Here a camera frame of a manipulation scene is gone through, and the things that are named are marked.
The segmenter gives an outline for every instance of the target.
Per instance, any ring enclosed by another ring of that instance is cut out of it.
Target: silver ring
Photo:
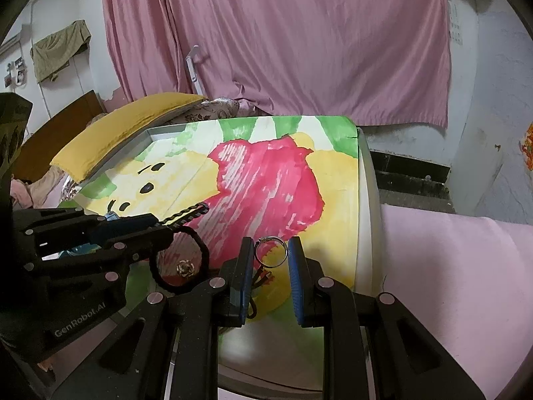
[[[280,244],[285,249],[285,257],[283,258],[283,260],[281,262],[279,262],[275,266],[268,266],[267,264],[264,264],[261,260],[259,260],[259,257],[258,257],[259,245],[264,244],[265,242],[268,242],[270,240],[273,240],[274,242],[277,242],[278,244]],[[287,244],[285,243],[285,241],[283,239],[280,239],[277,236],[266,236],[264,238],[259,238],[258,241],[254,245],[254,257],[255,257],[255,260],[257,260],[261,264],[261,266],[263,266],[263,268],[267,268],[267,269],[277,268],[278,266],[281,266],[285,262],[285,260],[287,260],[288,256],[289,256],[289,248],[287,247]]]

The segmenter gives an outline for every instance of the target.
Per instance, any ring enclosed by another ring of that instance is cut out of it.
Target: cushion
[[[203,99],[203,96],[186,93],[157,93],[143,97],[94,122],[63,147],[50,164],[62,168],[76,182],[81,182],[125,141],[147,127],[173,117],[165,114],[172,111],[176,115]]]

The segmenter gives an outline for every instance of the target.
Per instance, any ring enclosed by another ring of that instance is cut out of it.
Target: white wall
[[[65,28],[78,19],[87,22],[91,32],[89,51],[70,60],[70,67],[59,72],[56,81],[36,82],[32,43]],[[15,21],[6,39],[22,30],[21,47],[15,45],[0,56],[0,68],[6,69],[21,55],[27,66],[27,83],[6,89],[31,101],[34,105],[28,121],[27,136],[36,132],[50,116],[54,116],[80,96],[95,90],[102,100],[110,99],[120,87],[107,50],[102,0],[31,0]]]
[[[113,92],[121,85],[107,48],[102,0],[79,0],[79,10],[92,35],[89,64],[94,87],[100,98],[105,101],[111,99]]]
[[[450,166],[463,133],[476,74],[478,16],[473,0],[448,0],[450,7],[451,80],[448,128],[406,124],[363,128],[372,150]]]
[[[5,70],[8,62],[13,63],[21,55],[24,58],[27,67],[26,84],[6,90],[15,91],[33,103],[27,135],[36,132],[50,119],[50,116],[54,116],[65,106],[94,89],[87,52],[71,59],[70,66],[59,72],[56,81],[44,81],[39,87],[35,79],[33,61],[30,57],[32,44],[78,19],[80,19],[79,0],[31,0],[7,35],[9,39],[22,29],[21,46],[15,45],[4,53],[0,57],[0,67]]]
[[[506,0],[479,0],[478,11],[472,108],[450,195],[457,213],[533,224],[531,173],[519,151],[533,121],[533,40]]]

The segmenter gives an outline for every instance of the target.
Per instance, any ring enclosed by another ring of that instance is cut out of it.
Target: wooden headboard
[[[54,156],[83,131],[93,117],[103,112],[94,90],[65,107],[22,145],[13,166],[15,178],[39,180],[50,168]]]

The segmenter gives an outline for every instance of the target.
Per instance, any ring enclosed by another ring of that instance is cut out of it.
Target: yellow paint
[[[165,163],[159,171],[147,168],[139,174],[140,170],[155,163],[128,160],[106,172],[117,186],[110,196],[92,200],[78,194],[76,201],[82,207],[103,215],[107,212],[110,201],[116,200],[113,211],[119,215],[132,216],[150,212],[162,220],[218,193],[218,164],[205,155],[187,151],[169,158],[163,157],[157,162]],[[140,189],[147,183],[153,184],[154,189],[141,194]],[[123,203],[130,205],[120,212],[119,207]]]
[[[320,262],[324,274],[348,287],[355,281],[357,256],[359,183],[358,160],[334,150],[318,150],[306,157],[313,170],[324,209],[320,220],[298,235],[305,256]],[[280,247],[265,255],[266,264],[280,260]],[[260,288],[254,298],[258,316],[278,308],[290,295],[287,263],[272,269],[275,280]]]
[[[296,132],[290,136],[298,147],[314,150],[313,139],[305,132]]]

